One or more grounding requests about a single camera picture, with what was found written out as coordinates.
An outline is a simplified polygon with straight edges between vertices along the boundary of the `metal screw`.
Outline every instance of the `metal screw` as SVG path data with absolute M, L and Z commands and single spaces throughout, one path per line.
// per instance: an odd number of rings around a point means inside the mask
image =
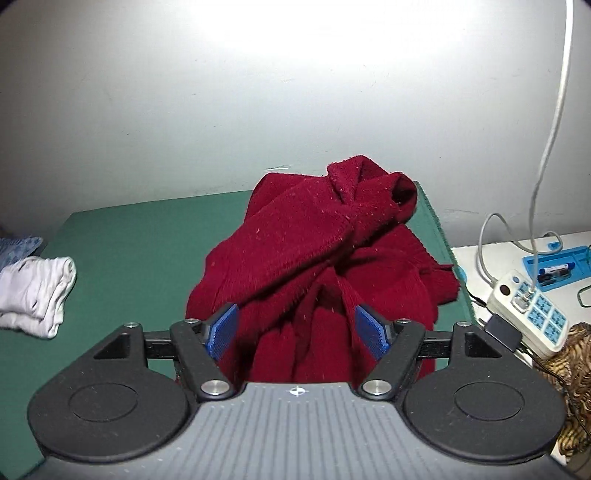
M 377 397 L 378 395 L 384 395 L 392 390 L 392 385 L 385 380 L 368 380 L 361 388 L 365 393 Z
M 230 385 L 228 385 L 228 382 L 224 382 L 224 380 L 208 380 L 201 385 L 201 390 L 215 397 L 230 390 Z

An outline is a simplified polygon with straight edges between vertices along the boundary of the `folded white garment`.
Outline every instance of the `folded white garment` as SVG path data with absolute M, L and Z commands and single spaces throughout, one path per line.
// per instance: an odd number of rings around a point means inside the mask
M 27 257 L 0 270 L 0 328 L 54 338 L 76 280 L 70 257 Z

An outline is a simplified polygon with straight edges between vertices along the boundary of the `triangular cutout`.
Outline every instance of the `triangular cutout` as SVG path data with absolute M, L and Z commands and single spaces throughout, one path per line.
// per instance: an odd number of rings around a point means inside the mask
M 472 358 L 500 358 L 501 354 L 480 336 L 470 332 L 466 334 L 466 356 Z
M 129 334 L 121 333 L 115 340 L 104 347 L 95 355 L 96 360 L 105 360 L 108 358 L 127 358 L 129 357 Z

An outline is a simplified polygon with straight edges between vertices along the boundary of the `white cable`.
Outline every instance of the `white cable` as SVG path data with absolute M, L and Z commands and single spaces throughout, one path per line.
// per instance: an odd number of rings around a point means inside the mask
M 532 271 L 531 279 L 532 279 L 532 286 L 530 288 L 530 293 L 533 294 L 535 290 L 535 285 L 537 283 L 537 271 L 538 271 L 538 256 L 539 255 L 550 255 L 562 250 L 563 241 L 555 232 L 547 232 L 544 236 L 555 236 L 558 240 L 559 246 L 558 248 L 548 251 L 548 252 L 538 252 L 537 246 L 535 244 L 534 238 L 534 215 L 535 215 L 535 203 L 538 198 L 538 192 L 540 191 L 540 185 L 542 183 L 542 179 L 544 178 L 544 172 L 546 170 L 546 166 L 548 165 L 548 159 L 550 158 L 550 153 L 552 152 L 552 147 L 554 146 L 554 142 L 556 141 L 556 135 L 558 134 L 558 128 L 560 126 L 560 121 L 562 120 L 562 112 L 564 109 L 564 99 L 566 97 L 566 85 L 569 79 L 569 70 L 570 70 L 570 51 L 573 43 L 573 21 L 574 18 L 574 5 L 573 0 L 566 0 L 566 26 L 564 30 L 564 50 L 562 56 L 562 70 L 560 72 L 560 84 L 558 86 L 558 96 L 556 99 L 556 108 L 554 110 L 554 118 L 552 120 L 552 126 L 550 128 L 550 134 L 548 136 L 548 140 L 546 142 L 546 146 L 544 148 L 544 152 L 542 153 L 542 159 L 540 161 L 540 166 L 538 168 L 538 176 L 537 180 L 534 185 L 534 190 L 531 194 L 530 200 L 530 211 L 528 217 L 528 226 L 530 228 L 530 242 L 531 242 L 531 249 L 523 246 L 520 242 L 516 240 L 516 237 L 509 227 L 507 221 L 503 218 L 500 213 L 491 213 L 489 216 L 486 217 L 484 223 L 482 224 L 482 228 L 480 229 L 480 237 L 478 239 L 478 264 L 480 266 L 481 272 L 484 274 L 486 278 L 484 280 L 491 286 L 494 287 L 496 283 L 496 278 L 491 275 L 491 273 L 487 270 L 484 264 L 484 258 L 482 255 L 482 237 L 484 235 L 484 231 L 488 222 L 491 221 L 493 217 L 497 217 L 503 222 L 507 231 L 511 236 L 511 243 L 513 243 L 516 247 L 521 248 L 523 251 L 533 254 L 534 256 L 534 269 Z

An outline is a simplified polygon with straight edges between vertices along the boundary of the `red sweater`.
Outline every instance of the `red sweater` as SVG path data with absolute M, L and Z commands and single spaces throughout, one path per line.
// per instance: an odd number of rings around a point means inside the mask
M 438 264 L 404 225 L 417 203 L 407 176 L 362 156 L 327 170 L 267 174 L 191 292 L 187 317 L 207 318 L 226 302 L 240 307 L 219 363 L 235 384 L 356 385 L 375 366 L 355 333 L 356 305 L 432 329 L 437 305 L 457 297 L 452 266 Z

